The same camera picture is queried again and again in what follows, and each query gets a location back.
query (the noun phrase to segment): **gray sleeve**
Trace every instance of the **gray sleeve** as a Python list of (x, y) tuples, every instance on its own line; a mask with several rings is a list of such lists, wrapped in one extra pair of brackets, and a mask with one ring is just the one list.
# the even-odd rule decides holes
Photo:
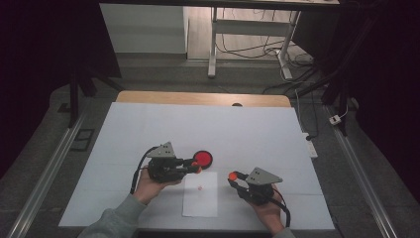
[(106, 209), (101, 218), (86, 227), (79, 238), (132, 237), (138, 227), (139, 215), (146, 206), (131, 194), (115, 209)]
[(272, 238), (295, 238), (293, 233), (291, 233), (290, 228), (284, 228), (281, 232), (275, 234)]

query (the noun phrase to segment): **human hand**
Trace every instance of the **human hand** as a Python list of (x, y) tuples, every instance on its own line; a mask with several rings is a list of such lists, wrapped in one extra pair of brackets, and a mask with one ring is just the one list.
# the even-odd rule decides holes
[[(272, 188), (278, 191), (275, 184), (272, 184)], [(279, 202), (282, 201), (281, 196), (277, 192), (274, 192), (274, 196), (272, 198)], [(272, 202), (268, 202), (263, 205), (255, 205), (250, 202), (248, 202), (248, 204), (254, 209), (254, 211), (257, 214), (257, 217), (260, 219), (262, 224), (269, 230), (271, 235), (274, 236), (275, 234), (284, 229), (284, 226), (281, 223), (280, 219), (280, 207), (278, 207)]]
[(142, 204), (149, 204), (151, 200), (158, 196), (160, 191), (168, 185), (181, 183), (181, 180), (158, 183), (149, 177), (147, 167), (143, 167), (140, 173), (139, 182), (133, 196)]

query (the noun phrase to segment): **person's arm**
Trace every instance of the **person's arm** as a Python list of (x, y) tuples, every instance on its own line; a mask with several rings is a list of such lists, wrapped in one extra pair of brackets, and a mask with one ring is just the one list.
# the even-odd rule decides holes
[(150, 179), (148, 170), (142, 170), (138, 186), (133, 194), (115, 209), (106, 209), (101, 218), (86, 227), (79, 238), (132, 237), (138, 227), (139, 215), (151, 200), (167, 185), (180, 181), (158, 183)]
[[(277, 190), (277, 187), (273, 184), (272, 188)], [(272, 197), (281, 202), (279, 193), (275, 192)], [(254, 205), (249, 202), (249, 205), (254, 209), (257, 217), (260, 219), (262, 224), (269, 230), (273, 238), (294, 238), (293, 233), (289, 228), (285, 228), (281, 223), (280, 214), (281, 208), (272, 202), (263, 205)]]

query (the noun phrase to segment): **table leg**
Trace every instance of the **table leg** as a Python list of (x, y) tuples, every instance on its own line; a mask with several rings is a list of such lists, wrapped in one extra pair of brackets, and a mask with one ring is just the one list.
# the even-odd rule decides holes
[(216, 76), (216, 27), (217, 27), (217, 8), (213, 8), (213, 16), (211, 23), (211, 46), (208, 77)]
[(281, 47), (281, 51), (277, 52), (277, 58), (278, 58), (278, 61), (280, 62), (281, 71), (283, 72), (285, 80), (290, 80), (293, 78), (291, 76), (290, 69), (288, 67), (285, 56), (287, 53), (287, 48), (290, 44), (291, 36), (293, 36), (293, 32), (296, 27), (296, 22), (297, 22), (297, 18), (299, 17), (299, 14), (300, 14), (299, 11), (292, 12), (292, 18), (289, 24), (289, 28), (287, 30), (287, 34), (284, 38), (283, 46)]

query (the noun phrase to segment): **white tabletop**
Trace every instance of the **white tabletop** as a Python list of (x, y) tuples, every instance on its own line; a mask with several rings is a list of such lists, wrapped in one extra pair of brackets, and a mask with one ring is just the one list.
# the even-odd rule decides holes
[[(293, 108), (113, 103), (59, 226), (87, 226), (127, 196), (143, 153), (170, 141), (178, 158), (206, 150), (212, 166), (167, 187), (139, 218), (159, 230), (265, 231), (254, 211), (228, 184), (231, 171), (260, 167), (291, 212), (292, 229), (334, 229)], [(186, 179), (217, 177), (217, 216), (182, 216)]]

